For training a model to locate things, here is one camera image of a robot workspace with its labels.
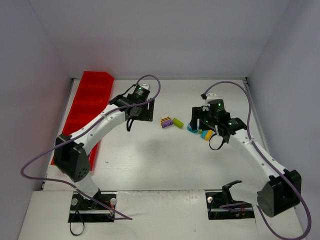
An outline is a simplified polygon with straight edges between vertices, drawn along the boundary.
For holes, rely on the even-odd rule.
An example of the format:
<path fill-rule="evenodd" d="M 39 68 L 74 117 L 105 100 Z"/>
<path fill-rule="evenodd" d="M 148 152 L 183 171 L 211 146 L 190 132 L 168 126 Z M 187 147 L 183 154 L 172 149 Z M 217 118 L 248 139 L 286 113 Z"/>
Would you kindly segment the teal oval lego piece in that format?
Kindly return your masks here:
<path fill-rule="evenodd" d="M 188 124 L 187 125 L 187 130 L 193 134 L 198 134 L 199 133 L 199 129 L 196 128 L 196 129 L 192 129 L 192 127 Z"/>

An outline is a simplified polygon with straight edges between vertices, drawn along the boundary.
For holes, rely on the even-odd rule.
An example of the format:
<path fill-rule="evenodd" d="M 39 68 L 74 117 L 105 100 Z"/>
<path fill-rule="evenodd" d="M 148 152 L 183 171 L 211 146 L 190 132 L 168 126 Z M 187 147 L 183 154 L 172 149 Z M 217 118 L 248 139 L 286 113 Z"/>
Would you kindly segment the long lime green lego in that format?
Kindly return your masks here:
<path fill-rule="evenodd" d="M 184 123 L 177 118 L 173 118 L 172 123 L 179 129 L 182 129 L 184 127 Z"/>

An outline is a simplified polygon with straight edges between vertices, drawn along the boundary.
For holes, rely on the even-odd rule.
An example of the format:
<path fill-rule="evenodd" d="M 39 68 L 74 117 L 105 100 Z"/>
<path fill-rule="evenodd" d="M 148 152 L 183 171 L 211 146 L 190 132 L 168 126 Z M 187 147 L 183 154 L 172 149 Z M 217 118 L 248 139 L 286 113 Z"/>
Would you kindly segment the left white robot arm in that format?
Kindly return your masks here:
<path fill-rule="evenodd" d="M 119 94 L 114 97 L 106 108 L 84 127 L 69 136 L 62 133 L 56 138 L 56 145 L 77 138 L 57 148 L 54 151 L 53 162 L 84 193 L 85 198 L 89 199 L 91 197 L 98 201 L 101 200 L 101 190 L 93 182 L 90 175 L 89 155 L 92 149 L 105 135 L 123 123 L 126 123 L 129 132 L 132 126 L 129 121 L 151 122 L 153 120 L 154 101 L 141 106 L 118 109 L 119 107 L 143 103 L 148 100 L 149 94 L 149 84 L 137 84 L 133 93 L 129 93 L 127 96 Z"/>

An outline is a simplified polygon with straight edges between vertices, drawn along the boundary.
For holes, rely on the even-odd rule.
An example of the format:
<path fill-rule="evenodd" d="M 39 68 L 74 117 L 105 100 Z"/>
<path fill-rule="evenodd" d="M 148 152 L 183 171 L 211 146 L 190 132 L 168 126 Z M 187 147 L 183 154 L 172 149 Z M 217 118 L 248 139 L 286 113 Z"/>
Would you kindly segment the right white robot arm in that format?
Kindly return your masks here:
<path fill-rule="evenodd" d="M 222 137 L 222 144 L 229 144 L 254 170 L 253 183 L 235 180 L 222 187 L 228 204 L 246 202 L 258 206 L 272 218 L 298 205 L 301 200 L 302 177 L 296 170 L 288 170 L 278 163 L 248 134 L 247 125 L 238 117 L 232 118 L 225 110 L 222 99 L 212 99 L 191 110 L 189 127 L 195 130 L 212 130 Z"/>

